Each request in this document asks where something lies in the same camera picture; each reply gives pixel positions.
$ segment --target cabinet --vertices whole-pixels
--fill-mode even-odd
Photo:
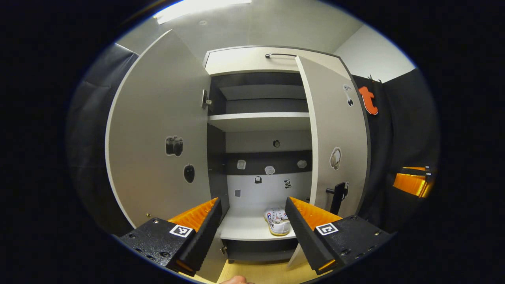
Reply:
[[[134,227],[148,214],[169,219],[221,197],[225,214],[199,273],[219,276],[223,242],[234,259],[290,257],[294,232],[273,236],[263,218],[267,206],[283,206],[288,196],[329,210],[326,188],[349,182],[339,215],[355,214],[370,164],[367,133],[361,96],[340,58],[244,46],[209,51],[202,66],[168,31],[116,93],[106,163]],[[267,166],[275,172],[267,174]]]

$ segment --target human hand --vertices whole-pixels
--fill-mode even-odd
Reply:
[[[254,284],[252,282],[246,282],[247,280],[245,279],[244,276],[233,276],[230,280],[224,281],[221,284]]]

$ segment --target ceiling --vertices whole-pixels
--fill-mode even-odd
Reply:
[[[192,13],[159,25],[150,18],[117,41],[140,54],[173,29],[201,61],[209,50],[283,45],[334,53],[363,23],[317,0],[252,0]]]

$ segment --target shoe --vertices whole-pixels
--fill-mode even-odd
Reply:
[[[265,221],[268,223],[270,233],[276,236],[283,236],[289,233],[291,223],[287,219],[286,212],[282,208],[270,208],[265,211]]]

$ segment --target white shelf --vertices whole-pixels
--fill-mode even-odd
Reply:
[[[235,241],[274,241],[294,239],[293,228],[287,235],[274,236],[263,217],[264,209],[230,208],[219,229],[221,238]]]
[[[261,112],[209,116],[209,123],[224,132],[311,130],[308,112]]]

